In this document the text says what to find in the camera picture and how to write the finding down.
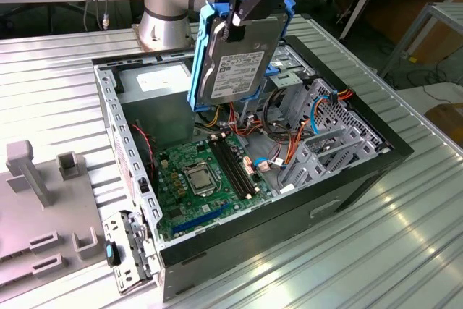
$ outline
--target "floor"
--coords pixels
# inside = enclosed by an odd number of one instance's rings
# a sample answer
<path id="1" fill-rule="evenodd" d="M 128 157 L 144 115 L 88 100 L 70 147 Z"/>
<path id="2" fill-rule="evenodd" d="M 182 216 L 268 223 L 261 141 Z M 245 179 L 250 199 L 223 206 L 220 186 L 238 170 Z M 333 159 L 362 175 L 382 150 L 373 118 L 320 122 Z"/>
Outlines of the floor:
<path id="1" fill-rule="evenodd" d="M 296 2 L 297 13 L 309 14 L 335 37 L 340 35 L 343 27 L 336 25 L 336 16 L 339 10 L 334 2 L 331 0 L 296 0 Z M 0 14 L 12 7 L 14 5 L 0 5 Z M 104 3 L 100 2 L 99 7 L 101 14 Z M 129 1 L 109 2 L 110 29 L 126 28 L 131 25 L 130 8 Z M 143 3 L 141 1 L 132 2 L 132 8 L 135 8 L 136 13 L 141 14 Z M 95 13 L 94 4 L 89 7 L 89 12 Z M 4 25 L 0 25 L 0 39 L 48 35 L 47 18 L 45 7 L 30 10 L 27 14 L 15 15 L 11 18 L 14 26 L 12 29 L 6 29 Z M 91 17 L 88 17 L 87 24 L 88 30 L 98 29 L 95 20 Z M 53 14 L 54 34 L 83 31 L 81 14 L 67 9 L 55 8 Z M 394 48 L 393 43 L 365 22 L 359 22 L 354 26 L 345 45 L 372 69 L 380 69 Z M 429 71 L 435 72 L 436 66 L 424 67 L 402 59 L 386 77 L 386 81 L 399 90 L 437 82 L 459 82 L 460 77 L 463 76 L 463 49 L 441 62 L 438 67 L 442 72 L 439 72 L 437 77 L 436 74 L 429 73 Z"/>

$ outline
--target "metal table leg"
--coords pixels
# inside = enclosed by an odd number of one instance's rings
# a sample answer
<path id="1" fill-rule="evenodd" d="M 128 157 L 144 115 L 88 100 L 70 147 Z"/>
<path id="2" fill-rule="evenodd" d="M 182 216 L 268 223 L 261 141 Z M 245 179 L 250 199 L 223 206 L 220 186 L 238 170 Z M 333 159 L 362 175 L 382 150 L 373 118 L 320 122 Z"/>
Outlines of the metal table leg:
<path id="1" fill-rule="evenodd" d="M 352 12 L 352 14 L 351 14 L 351 16 L 349 18 L 349 21 L 346 24 L 346 27 L 344 27 L 344 30 L 342 31 L 342 34 L 339 37 L 339 40 L 344 39 L 347 36 L 347 34 L 350 31 L 350 28 L 352 28 L 353 24 L 357 20 L 357 17 L 358 17 L 358 15 L 360 13 L 360 10 L 363 8 L 363 4 L 366 1 L 367 0 L 359 0 L 359 2 L 357 3 L 357 6 L 355 7 L 354 11 Z"/>
<path id="2" fill-rule="evenodd" d="M 454 0 L 444 0 L 444 3 L 453 3 Z M 411 56 L 416 51 L 419 45 L 425 40 L 426 36 L 428 36 L 429 32 L 434 28 L 436 23 L 438 22 L 437 19 L 431 18 L 426 26 L 421 30 L 420 34 L 413 40 L 412 45 L 408 48 L 407 52 Z"/>
<path id="3" fill-rule="evenodd" d="M 400 42 L 397 44 L 396 48 L 388 58 L 386 65 L 384 68 L 379 72 L 380 77 L 385 77 L 386 74 L 391 70 L 393 65 L 395 64 L 396 60 L 400 57 L 401 52 L 407 47 L 409 42 L 415 37 L 417 31 L 422 27 L 422 25 L 430 19 L 429 8 L 433 4 L 428 4 L 425 6 L 423 10 L 421 10 L 420 14 L 418 15 L 417 19 L 412 23 L 409 30 L 405 33 L 402 37 Z"/>

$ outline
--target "wire bundle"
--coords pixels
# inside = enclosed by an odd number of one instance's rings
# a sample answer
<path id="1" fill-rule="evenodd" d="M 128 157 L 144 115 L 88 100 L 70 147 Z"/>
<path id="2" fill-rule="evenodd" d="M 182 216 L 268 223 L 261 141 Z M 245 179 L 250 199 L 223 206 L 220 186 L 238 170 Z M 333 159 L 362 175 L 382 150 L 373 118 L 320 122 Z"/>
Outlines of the wire bundle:
<path id="1" fill-rule="evenodd" d="M 247 137 L 251 135 L 252 132 L 258 130 L 262 127 L 263 123 L 261 121 L 254 121 L 251 124 L 247 125 L 246 128 L 238 128 L 237 118 L 235 117 L 234 105 L 230 103 L 230 116 L 229 116 L 229 125 L 233 132 L 235 132 L 240 137 Z"/>
<path id="2" fill-rule="evenodd" d="M 140 134 L 141 136 L 143 137 L 143 139 L 145 139 L 145 142 L 146 142 L 146 145 L 148 147 L 148 151 L 150 153 L 150 161 L 151 161 L 151 180 L 154 180 L 154 153 L 153 153 L 153 149 L 151 148 L 151 144 L 150 144 L 150 141 L 148 139 L 148 136 L 150 136 L 149 134 L 145 133 L 142 131 L 141 128 L 139 128 L 136 124 L 131 124 L 130 125 L 132 128 L 135 128 Z"/>
<path id="3" fill-rule="evenodd" d="M 350 97 L 352 97 L 354 93 L 351 90 L 343 90 L 342 92 L 338 93 L 338 100 L 339 101 L 344 101 Z M 328 103 L 329 102 L 329 97 L 328 96 L 319 96 L 317 97 L 314 102 L 312 103 L 312 106 L 310 108 L 310 126 L 312 127 L 312 130 L 315 134 L 318 134 L 318 128 L 317 124 L 315 123 L 315 118 L 318 115 L 318 108 L 322 103 Z"/>

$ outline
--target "metal work surface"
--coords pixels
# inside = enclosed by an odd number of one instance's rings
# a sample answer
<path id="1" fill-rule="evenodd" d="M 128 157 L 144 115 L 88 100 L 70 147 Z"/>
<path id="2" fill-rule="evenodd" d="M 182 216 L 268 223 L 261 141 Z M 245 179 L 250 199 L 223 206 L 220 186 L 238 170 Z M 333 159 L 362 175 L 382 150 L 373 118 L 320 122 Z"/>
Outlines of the metal work surface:
<path id="1" fill-rule="evenodd" d="M 161 304 L 151 284 L 120 297 L 101 262 L 4 307 L 460 308 L 461 150 L 313 21 L 295 17 L 288 35 L 306 43 L 413 147 L 405 164 L 351 208 L 173 302 Z M 83 154 L 102 219 L 129 203 L 90 59 L 140 51 L 131 30 L 0 42 L 0 146 L 27 134 L 35 163 L 70 150 Z"/>
<path id="2" fill-rule="evenodd" d="M 431 7 L 431 14 L 463 35 L 463 4 L 437 3 Z"/>

